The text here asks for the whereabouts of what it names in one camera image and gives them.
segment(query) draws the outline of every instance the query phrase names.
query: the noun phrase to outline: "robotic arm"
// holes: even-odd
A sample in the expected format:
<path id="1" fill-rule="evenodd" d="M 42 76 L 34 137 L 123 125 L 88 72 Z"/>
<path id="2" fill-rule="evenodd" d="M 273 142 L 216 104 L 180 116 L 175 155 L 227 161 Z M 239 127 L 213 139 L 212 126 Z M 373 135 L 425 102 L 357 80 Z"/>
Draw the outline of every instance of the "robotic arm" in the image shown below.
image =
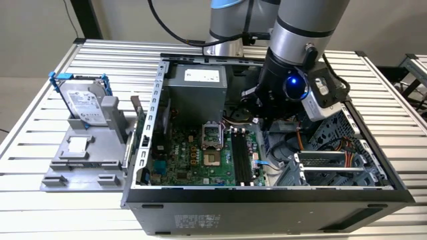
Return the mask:
<path id="1" fill-rule="evenodd" d="M 312 121 L 340 109 L 348 83 L 323 55 L 349 0 L 281 0 L 257 86 L 241 95 L 244 106 L 264 120 L 292 116 L 303 105 Z"/>
<path id="2" fill-rule="evenodd" d="M 243 56 L 243 39 L 265 36 L 273 24 L 257 85 L 241 93 L 241 106 L 263 119 L 268 130 L 277 119 L 304 109 L 312 121 L 340 109 L 349 85 L 335 74 L 323 54 L 349 0 L 211 0 L 208 43 L 191 43 L 153 17 L 184 44 L 203 47 L 204 54 Z"/>

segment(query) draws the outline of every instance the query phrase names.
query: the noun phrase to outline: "white label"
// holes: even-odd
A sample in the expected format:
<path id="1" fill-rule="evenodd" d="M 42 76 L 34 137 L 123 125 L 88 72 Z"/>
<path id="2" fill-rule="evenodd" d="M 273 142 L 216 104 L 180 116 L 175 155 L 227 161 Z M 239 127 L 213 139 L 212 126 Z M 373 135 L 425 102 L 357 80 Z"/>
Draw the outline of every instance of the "white label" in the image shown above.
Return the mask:
<path id="1" fill-rule="evenodd" d="M 189 82 L 220 82 L 220 71 L 219 70 L 204 70 L 204 69 L 187 69 L 184 81 Z"/>
<path id="2" fill-rule="evenodd" d="M 95 94 L 76 90 L 69 90 L 67 94 L 79 118 L 89 125 L 105 125 L 105 117 Z"/>
<path id="3" fill-rule="evenodd" d="M 179 229 L 211 229 L 220 224 L 220 214 L 175 215 L 175 225 Z"/>
<path id="4" fill-rule="evenodd" d="M 68 152 L 71 153 L 83 153 L 87 151 L 87 137 L 71 137 L 68 144 Z"/>

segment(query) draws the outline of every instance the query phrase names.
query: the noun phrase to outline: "black metal panel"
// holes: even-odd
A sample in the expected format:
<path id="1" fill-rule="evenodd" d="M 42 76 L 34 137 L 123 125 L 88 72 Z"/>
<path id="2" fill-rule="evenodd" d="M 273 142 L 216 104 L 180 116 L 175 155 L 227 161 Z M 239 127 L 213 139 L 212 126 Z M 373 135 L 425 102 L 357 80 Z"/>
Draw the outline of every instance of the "black metal panel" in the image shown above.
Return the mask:
<path id="1" fill-rule="evenodd" d="M 69 0 L 87 39 L 104 39 L 91 0 Z"/>

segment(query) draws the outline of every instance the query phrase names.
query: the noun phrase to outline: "blue latch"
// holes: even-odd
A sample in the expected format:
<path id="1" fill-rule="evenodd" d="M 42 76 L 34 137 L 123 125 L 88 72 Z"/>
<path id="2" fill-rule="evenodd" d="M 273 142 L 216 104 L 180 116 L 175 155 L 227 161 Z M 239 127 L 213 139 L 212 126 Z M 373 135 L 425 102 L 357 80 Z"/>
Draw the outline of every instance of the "blue latch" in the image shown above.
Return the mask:
<path id="1" fill-rule="evenodd" d="M 112 88 L 109 87 L 109 79 L 108 79 L 108 76 L 105 75 L 105 73 L 101 74 L 100 79 L 104 82 L 107 95 L 112 96 L 113 95 L 113 91 L 112 91 Z"/>
<path id="2" fill-rule="evenodd" d="M 57 80 L 69 80 L 72 78 L 75 78 L 73 74 L 72 73 L 65 73 L 65 72 L 57 74 L 57 76 L 56 76 Z"/>

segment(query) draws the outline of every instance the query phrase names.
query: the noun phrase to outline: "aluminum table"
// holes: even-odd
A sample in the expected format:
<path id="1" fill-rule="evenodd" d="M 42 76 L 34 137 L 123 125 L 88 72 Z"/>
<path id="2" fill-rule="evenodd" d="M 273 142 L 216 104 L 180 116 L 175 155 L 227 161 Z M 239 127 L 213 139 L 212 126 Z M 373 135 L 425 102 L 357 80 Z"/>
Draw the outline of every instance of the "aluminum table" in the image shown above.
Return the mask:
<path id="1" fill-rule="evenodd" d="M 160 53 L 201 54 L 181 44 L 108 40 L 75 43 L 54 71 L 109 77 L 119 108 L 135 116 L 129 96 L 143 107 L 151 99 Z M 248 46 L 244 56 L 264 58 L 265 48 Z M 337 75 L 351 85 L 349 96 L 368 129 L 415 198 L 416 204 L 352 233 L 303 235 L 168 236 L 171 239 L 427 239 L 427 124 L 363 54 L 327 51 Z M 34 96 L 0 145 L 0 239 L 156 239 L 148 237 L 121 193 L 45 193 L 44 173 L 68 129 L 68 110 L 49 82 Z"/>

